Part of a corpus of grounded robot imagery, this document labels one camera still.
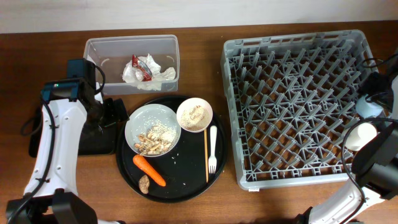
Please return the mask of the grey plate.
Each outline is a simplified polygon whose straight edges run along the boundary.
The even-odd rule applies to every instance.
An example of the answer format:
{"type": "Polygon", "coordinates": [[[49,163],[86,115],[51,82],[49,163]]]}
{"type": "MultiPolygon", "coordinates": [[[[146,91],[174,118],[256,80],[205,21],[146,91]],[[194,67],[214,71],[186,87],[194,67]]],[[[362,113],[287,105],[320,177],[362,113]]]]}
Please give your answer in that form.
{"type": "Polygon", "coordinates": [[[141,133],[146,133],[147,130],[156,123],[163,123],[177,130],[177,142],[172,147],[172,149],[177,145],[178,140],[180,139],[180,135],[182,133],[182,129],[177,122],[176,112],[174,112],[168,106],[160,104],[149,104],[135,110],[130,115],[129,121],[126,123],[125,126],[124,136],[126,142],[128,146],[135,153],[139,154],[139,152],[133,148],[134,143],[138,142],[137,136],[141,133]]]}

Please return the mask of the red snack wrapper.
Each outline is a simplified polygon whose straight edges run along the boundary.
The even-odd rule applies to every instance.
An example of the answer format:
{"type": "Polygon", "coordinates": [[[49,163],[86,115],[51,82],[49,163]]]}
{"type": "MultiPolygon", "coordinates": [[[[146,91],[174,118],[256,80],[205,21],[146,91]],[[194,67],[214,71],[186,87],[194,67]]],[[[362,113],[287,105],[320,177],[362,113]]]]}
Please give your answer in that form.
{"type": "Polygon", "coordinates": [[[152,80],[152,72],[150,68],[137,56],[132,55],[132,67],[138,69],[142,73],[142,82],[148,82],[152,80]]]}

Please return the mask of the orange carrot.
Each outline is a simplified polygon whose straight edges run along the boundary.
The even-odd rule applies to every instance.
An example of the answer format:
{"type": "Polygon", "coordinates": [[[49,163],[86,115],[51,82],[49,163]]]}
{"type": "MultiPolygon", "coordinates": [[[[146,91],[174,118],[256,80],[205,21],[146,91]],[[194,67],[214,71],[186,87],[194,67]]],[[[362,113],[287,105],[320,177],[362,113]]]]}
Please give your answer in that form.
{"type": "Polygon", "coordinates": [[[163,177],[148,163],[144,156],[139,154],[132,158],[133,163],[150,178],[152,178],[159,186],[165,187],[166,181],[163,177]]]}

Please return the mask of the white napkin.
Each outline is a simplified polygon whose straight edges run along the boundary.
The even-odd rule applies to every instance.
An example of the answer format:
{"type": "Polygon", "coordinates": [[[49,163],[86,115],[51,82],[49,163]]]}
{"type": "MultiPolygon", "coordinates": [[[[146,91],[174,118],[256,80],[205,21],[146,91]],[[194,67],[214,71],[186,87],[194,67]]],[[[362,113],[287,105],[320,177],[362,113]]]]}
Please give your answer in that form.
{"type": "Polygon", "coordinates": [[[132,60],[126,64],[121,77],[123,81],[133,84],[139,90],[160,91],[162,87],[161,82],[171,81],[176,77],[176,71],[173,67],[169,67],[164,72],[161,72],[161,66],[155,62],[150,54],[147,54],[146,57],[140,56],[138,58],[150,68],[152,72],[152,80],[142,82],[142,73],[138,69],[132,67],[132,60]]]}

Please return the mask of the brown ginger piece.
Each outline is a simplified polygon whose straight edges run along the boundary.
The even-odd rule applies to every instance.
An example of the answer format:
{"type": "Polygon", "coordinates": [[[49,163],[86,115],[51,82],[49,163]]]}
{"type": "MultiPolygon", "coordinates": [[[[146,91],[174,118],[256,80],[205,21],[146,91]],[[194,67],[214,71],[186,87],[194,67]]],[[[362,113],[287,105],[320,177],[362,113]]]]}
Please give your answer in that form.
{"type": "Polygon", "coordinates": [[[149,186],[150,186],[150,180],[147,175],[143,175],[139,179],[139,189],[143,194],[148,194],[149,193],[149,186]]]}

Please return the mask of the pink bowl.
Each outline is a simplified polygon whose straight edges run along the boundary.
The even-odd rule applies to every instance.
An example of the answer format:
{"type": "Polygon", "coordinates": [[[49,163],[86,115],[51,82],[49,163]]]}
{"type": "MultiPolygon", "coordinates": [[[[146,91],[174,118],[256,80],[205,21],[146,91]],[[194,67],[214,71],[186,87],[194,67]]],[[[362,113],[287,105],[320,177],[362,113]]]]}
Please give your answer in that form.
{"type": "Polygon", "coordinates": [[[201,98],[184,100],[177,109],[178,124],[191,133],[204,131],[211,123],[212,117],[212,107],[201,98]]]}

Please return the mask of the wooden chopstick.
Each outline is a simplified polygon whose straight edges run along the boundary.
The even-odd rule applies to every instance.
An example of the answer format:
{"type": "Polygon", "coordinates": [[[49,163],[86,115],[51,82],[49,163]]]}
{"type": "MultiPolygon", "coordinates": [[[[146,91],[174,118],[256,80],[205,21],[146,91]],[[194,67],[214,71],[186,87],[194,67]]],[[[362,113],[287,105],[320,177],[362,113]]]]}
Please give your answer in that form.
{"type": "Polygon", "coordinates": [[[205,152],[205,179],[206,183],[208,183],[208,138],[207,138],[207,129],[204,129],[204,152],[205,152]]]}

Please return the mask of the white plastic fork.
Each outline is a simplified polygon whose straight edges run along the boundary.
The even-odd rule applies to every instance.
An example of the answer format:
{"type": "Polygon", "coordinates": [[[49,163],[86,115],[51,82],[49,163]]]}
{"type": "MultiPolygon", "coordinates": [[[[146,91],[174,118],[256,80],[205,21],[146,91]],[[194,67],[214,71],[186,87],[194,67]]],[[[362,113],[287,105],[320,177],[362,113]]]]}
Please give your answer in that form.
{"type": "Polygon", "coordinates": [[[215,156],[215,151],[217,132],[216,126],[210,127],[210,157],[208,158],[208,168],[210,174],[214,174],[216,172],[217,158],[215,156]]]}

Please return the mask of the white cup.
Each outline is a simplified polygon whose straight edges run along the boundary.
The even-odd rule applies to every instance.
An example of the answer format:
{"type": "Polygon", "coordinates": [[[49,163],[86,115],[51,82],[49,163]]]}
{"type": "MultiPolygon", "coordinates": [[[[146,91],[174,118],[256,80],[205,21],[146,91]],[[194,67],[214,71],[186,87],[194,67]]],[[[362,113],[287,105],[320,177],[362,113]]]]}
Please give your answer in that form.
{"type": "Polygon", "coordinates": [[[371,123],[363,123],[350,132],[345,147],[351,151],[359,151],[377,136],[377,129],[371,123]]]}

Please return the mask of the light blue cup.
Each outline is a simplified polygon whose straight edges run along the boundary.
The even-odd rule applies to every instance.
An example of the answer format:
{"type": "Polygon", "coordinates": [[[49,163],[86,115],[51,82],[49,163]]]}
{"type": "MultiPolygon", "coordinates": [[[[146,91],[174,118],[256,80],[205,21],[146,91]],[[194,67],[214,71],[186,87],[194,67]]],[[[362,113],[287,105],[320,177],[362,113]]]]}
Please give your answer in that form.
{"type": "Polygon", "coordinates": [[[356,102],[355,110],[357,114],[362,118],[378,117],[382,113],[383,107],[373,102],[368,103],[366,101],[367,96],[368,95],[363,95],[356,102]]]}

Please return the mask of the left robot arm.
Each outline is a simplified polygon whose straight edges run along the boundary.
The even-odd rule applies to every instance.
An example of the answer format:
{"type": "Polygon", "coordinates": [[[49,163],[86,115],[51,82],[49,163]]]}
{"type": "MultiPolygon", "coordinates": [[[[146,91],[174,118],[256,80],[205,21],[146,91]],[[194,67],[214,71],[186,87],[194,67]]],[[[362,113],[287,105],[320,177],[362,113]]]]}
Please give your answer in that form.
{"type": "Polygon", "coordinates": [[[101,223],[78,197],[80,147],[114,145],[118,125],[128,121],[121,99],[103,100],[99,66],[81,58],[67,62],[67,77],[40,92],[42,132],[34,171],[20,199],[7,203],[8,223],[101,223]]]}

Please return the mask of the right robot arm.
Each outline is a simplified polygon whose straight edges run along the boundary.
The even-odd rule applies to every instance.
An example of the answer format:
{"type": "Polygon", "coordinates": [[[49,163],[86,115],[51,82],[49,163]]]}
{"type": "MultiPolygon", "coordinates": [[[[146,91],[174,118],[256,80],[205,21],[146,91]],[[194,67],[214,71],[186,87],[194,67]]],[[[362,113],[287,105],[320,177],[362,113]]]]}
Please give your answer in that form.
{"type": "Polygon", "coordinates": [[[345,169],[348,180],[326,202],[297,215],[295,223],[352,223],[365,209],[397,196],[397,54],[361,65],[377,69],[383,64],[386,74],[372,72],[359,89],[361,120],[343,133],[341,154],[356,152],[345,169]]]}

